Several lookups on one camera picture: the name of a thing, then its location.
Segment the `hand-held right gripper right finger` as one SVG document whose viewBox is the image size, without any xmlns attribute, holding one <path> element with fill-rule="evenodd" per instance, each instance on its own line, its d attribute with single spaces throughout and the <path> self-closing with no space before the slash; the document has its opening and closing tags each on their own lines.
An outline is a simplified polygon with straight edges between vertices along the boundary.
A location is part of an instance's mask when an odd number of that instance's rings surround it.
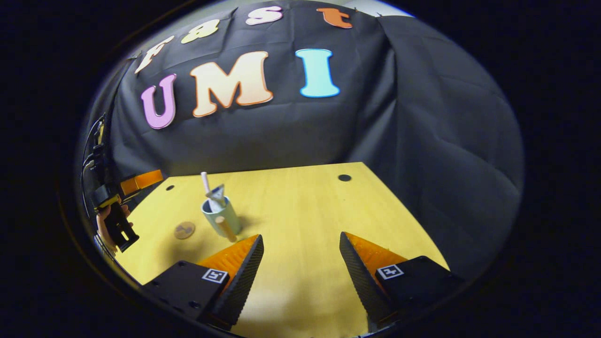
<svg viewBox="0 0 601 338">
<path fill-rule="evenodd" d="M 464 284 L 425 255 L 407 259 L 349 232 L 340 234 L 339 250 L 376 329 L 426 315 Z"/>
</svg>

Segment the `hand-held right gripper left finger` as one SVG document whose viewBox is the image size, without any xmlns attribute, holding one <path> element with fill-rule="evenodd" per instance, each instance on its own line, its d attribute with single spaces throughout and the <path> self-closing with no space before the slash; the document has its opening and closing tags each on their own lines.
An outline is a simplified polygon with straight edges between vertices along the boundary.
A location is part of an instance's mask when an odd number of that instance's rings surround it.
<svg viewBox="0 0 601 338">
<path fill-rule="evenodd" d="M 189 319 L 231 329 L 238 323 L 263 253 L 263 238 L 257 234 L 198 263 L 177 261 L 143 287 Z"/>
</svg>

